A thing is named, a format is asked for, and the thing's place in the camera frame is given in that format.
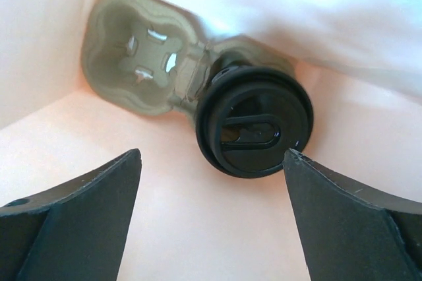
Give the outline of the brown cup carrier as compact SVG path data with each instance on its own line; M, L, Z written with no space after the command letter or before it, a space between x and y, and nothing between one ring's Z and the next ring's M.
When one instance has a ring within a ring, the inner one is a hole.
M242 35L208 40L190 14L160 0L99 0L81 51L101 98L139 115L175 110L188 119L218 65L240 60L294 74L290 58Z

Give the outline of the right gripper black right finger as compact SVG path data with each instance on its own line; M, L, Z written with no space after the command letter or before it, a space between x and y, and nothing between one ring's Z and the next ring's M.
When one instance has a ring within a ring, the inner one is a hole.
M311 280L421 279L421 203L293 149L284 173Z

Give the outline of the black coffee cup lid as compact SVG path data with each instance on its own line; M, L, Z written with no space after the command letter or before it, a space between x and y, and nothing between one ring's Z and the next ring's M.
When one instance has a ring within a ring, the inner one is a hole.
M256 179L282 170L286 150L302 151L313 122L311 99L294 78L270 67L229 65L200 99L195 133L217 170Z

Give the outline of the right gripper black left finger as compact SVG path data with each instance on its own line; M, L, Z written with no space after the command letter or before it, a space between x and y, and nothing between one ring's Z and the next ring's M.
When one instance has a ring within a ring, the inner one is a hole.
M140 183L131 149L1 207L2 280L116 280Z

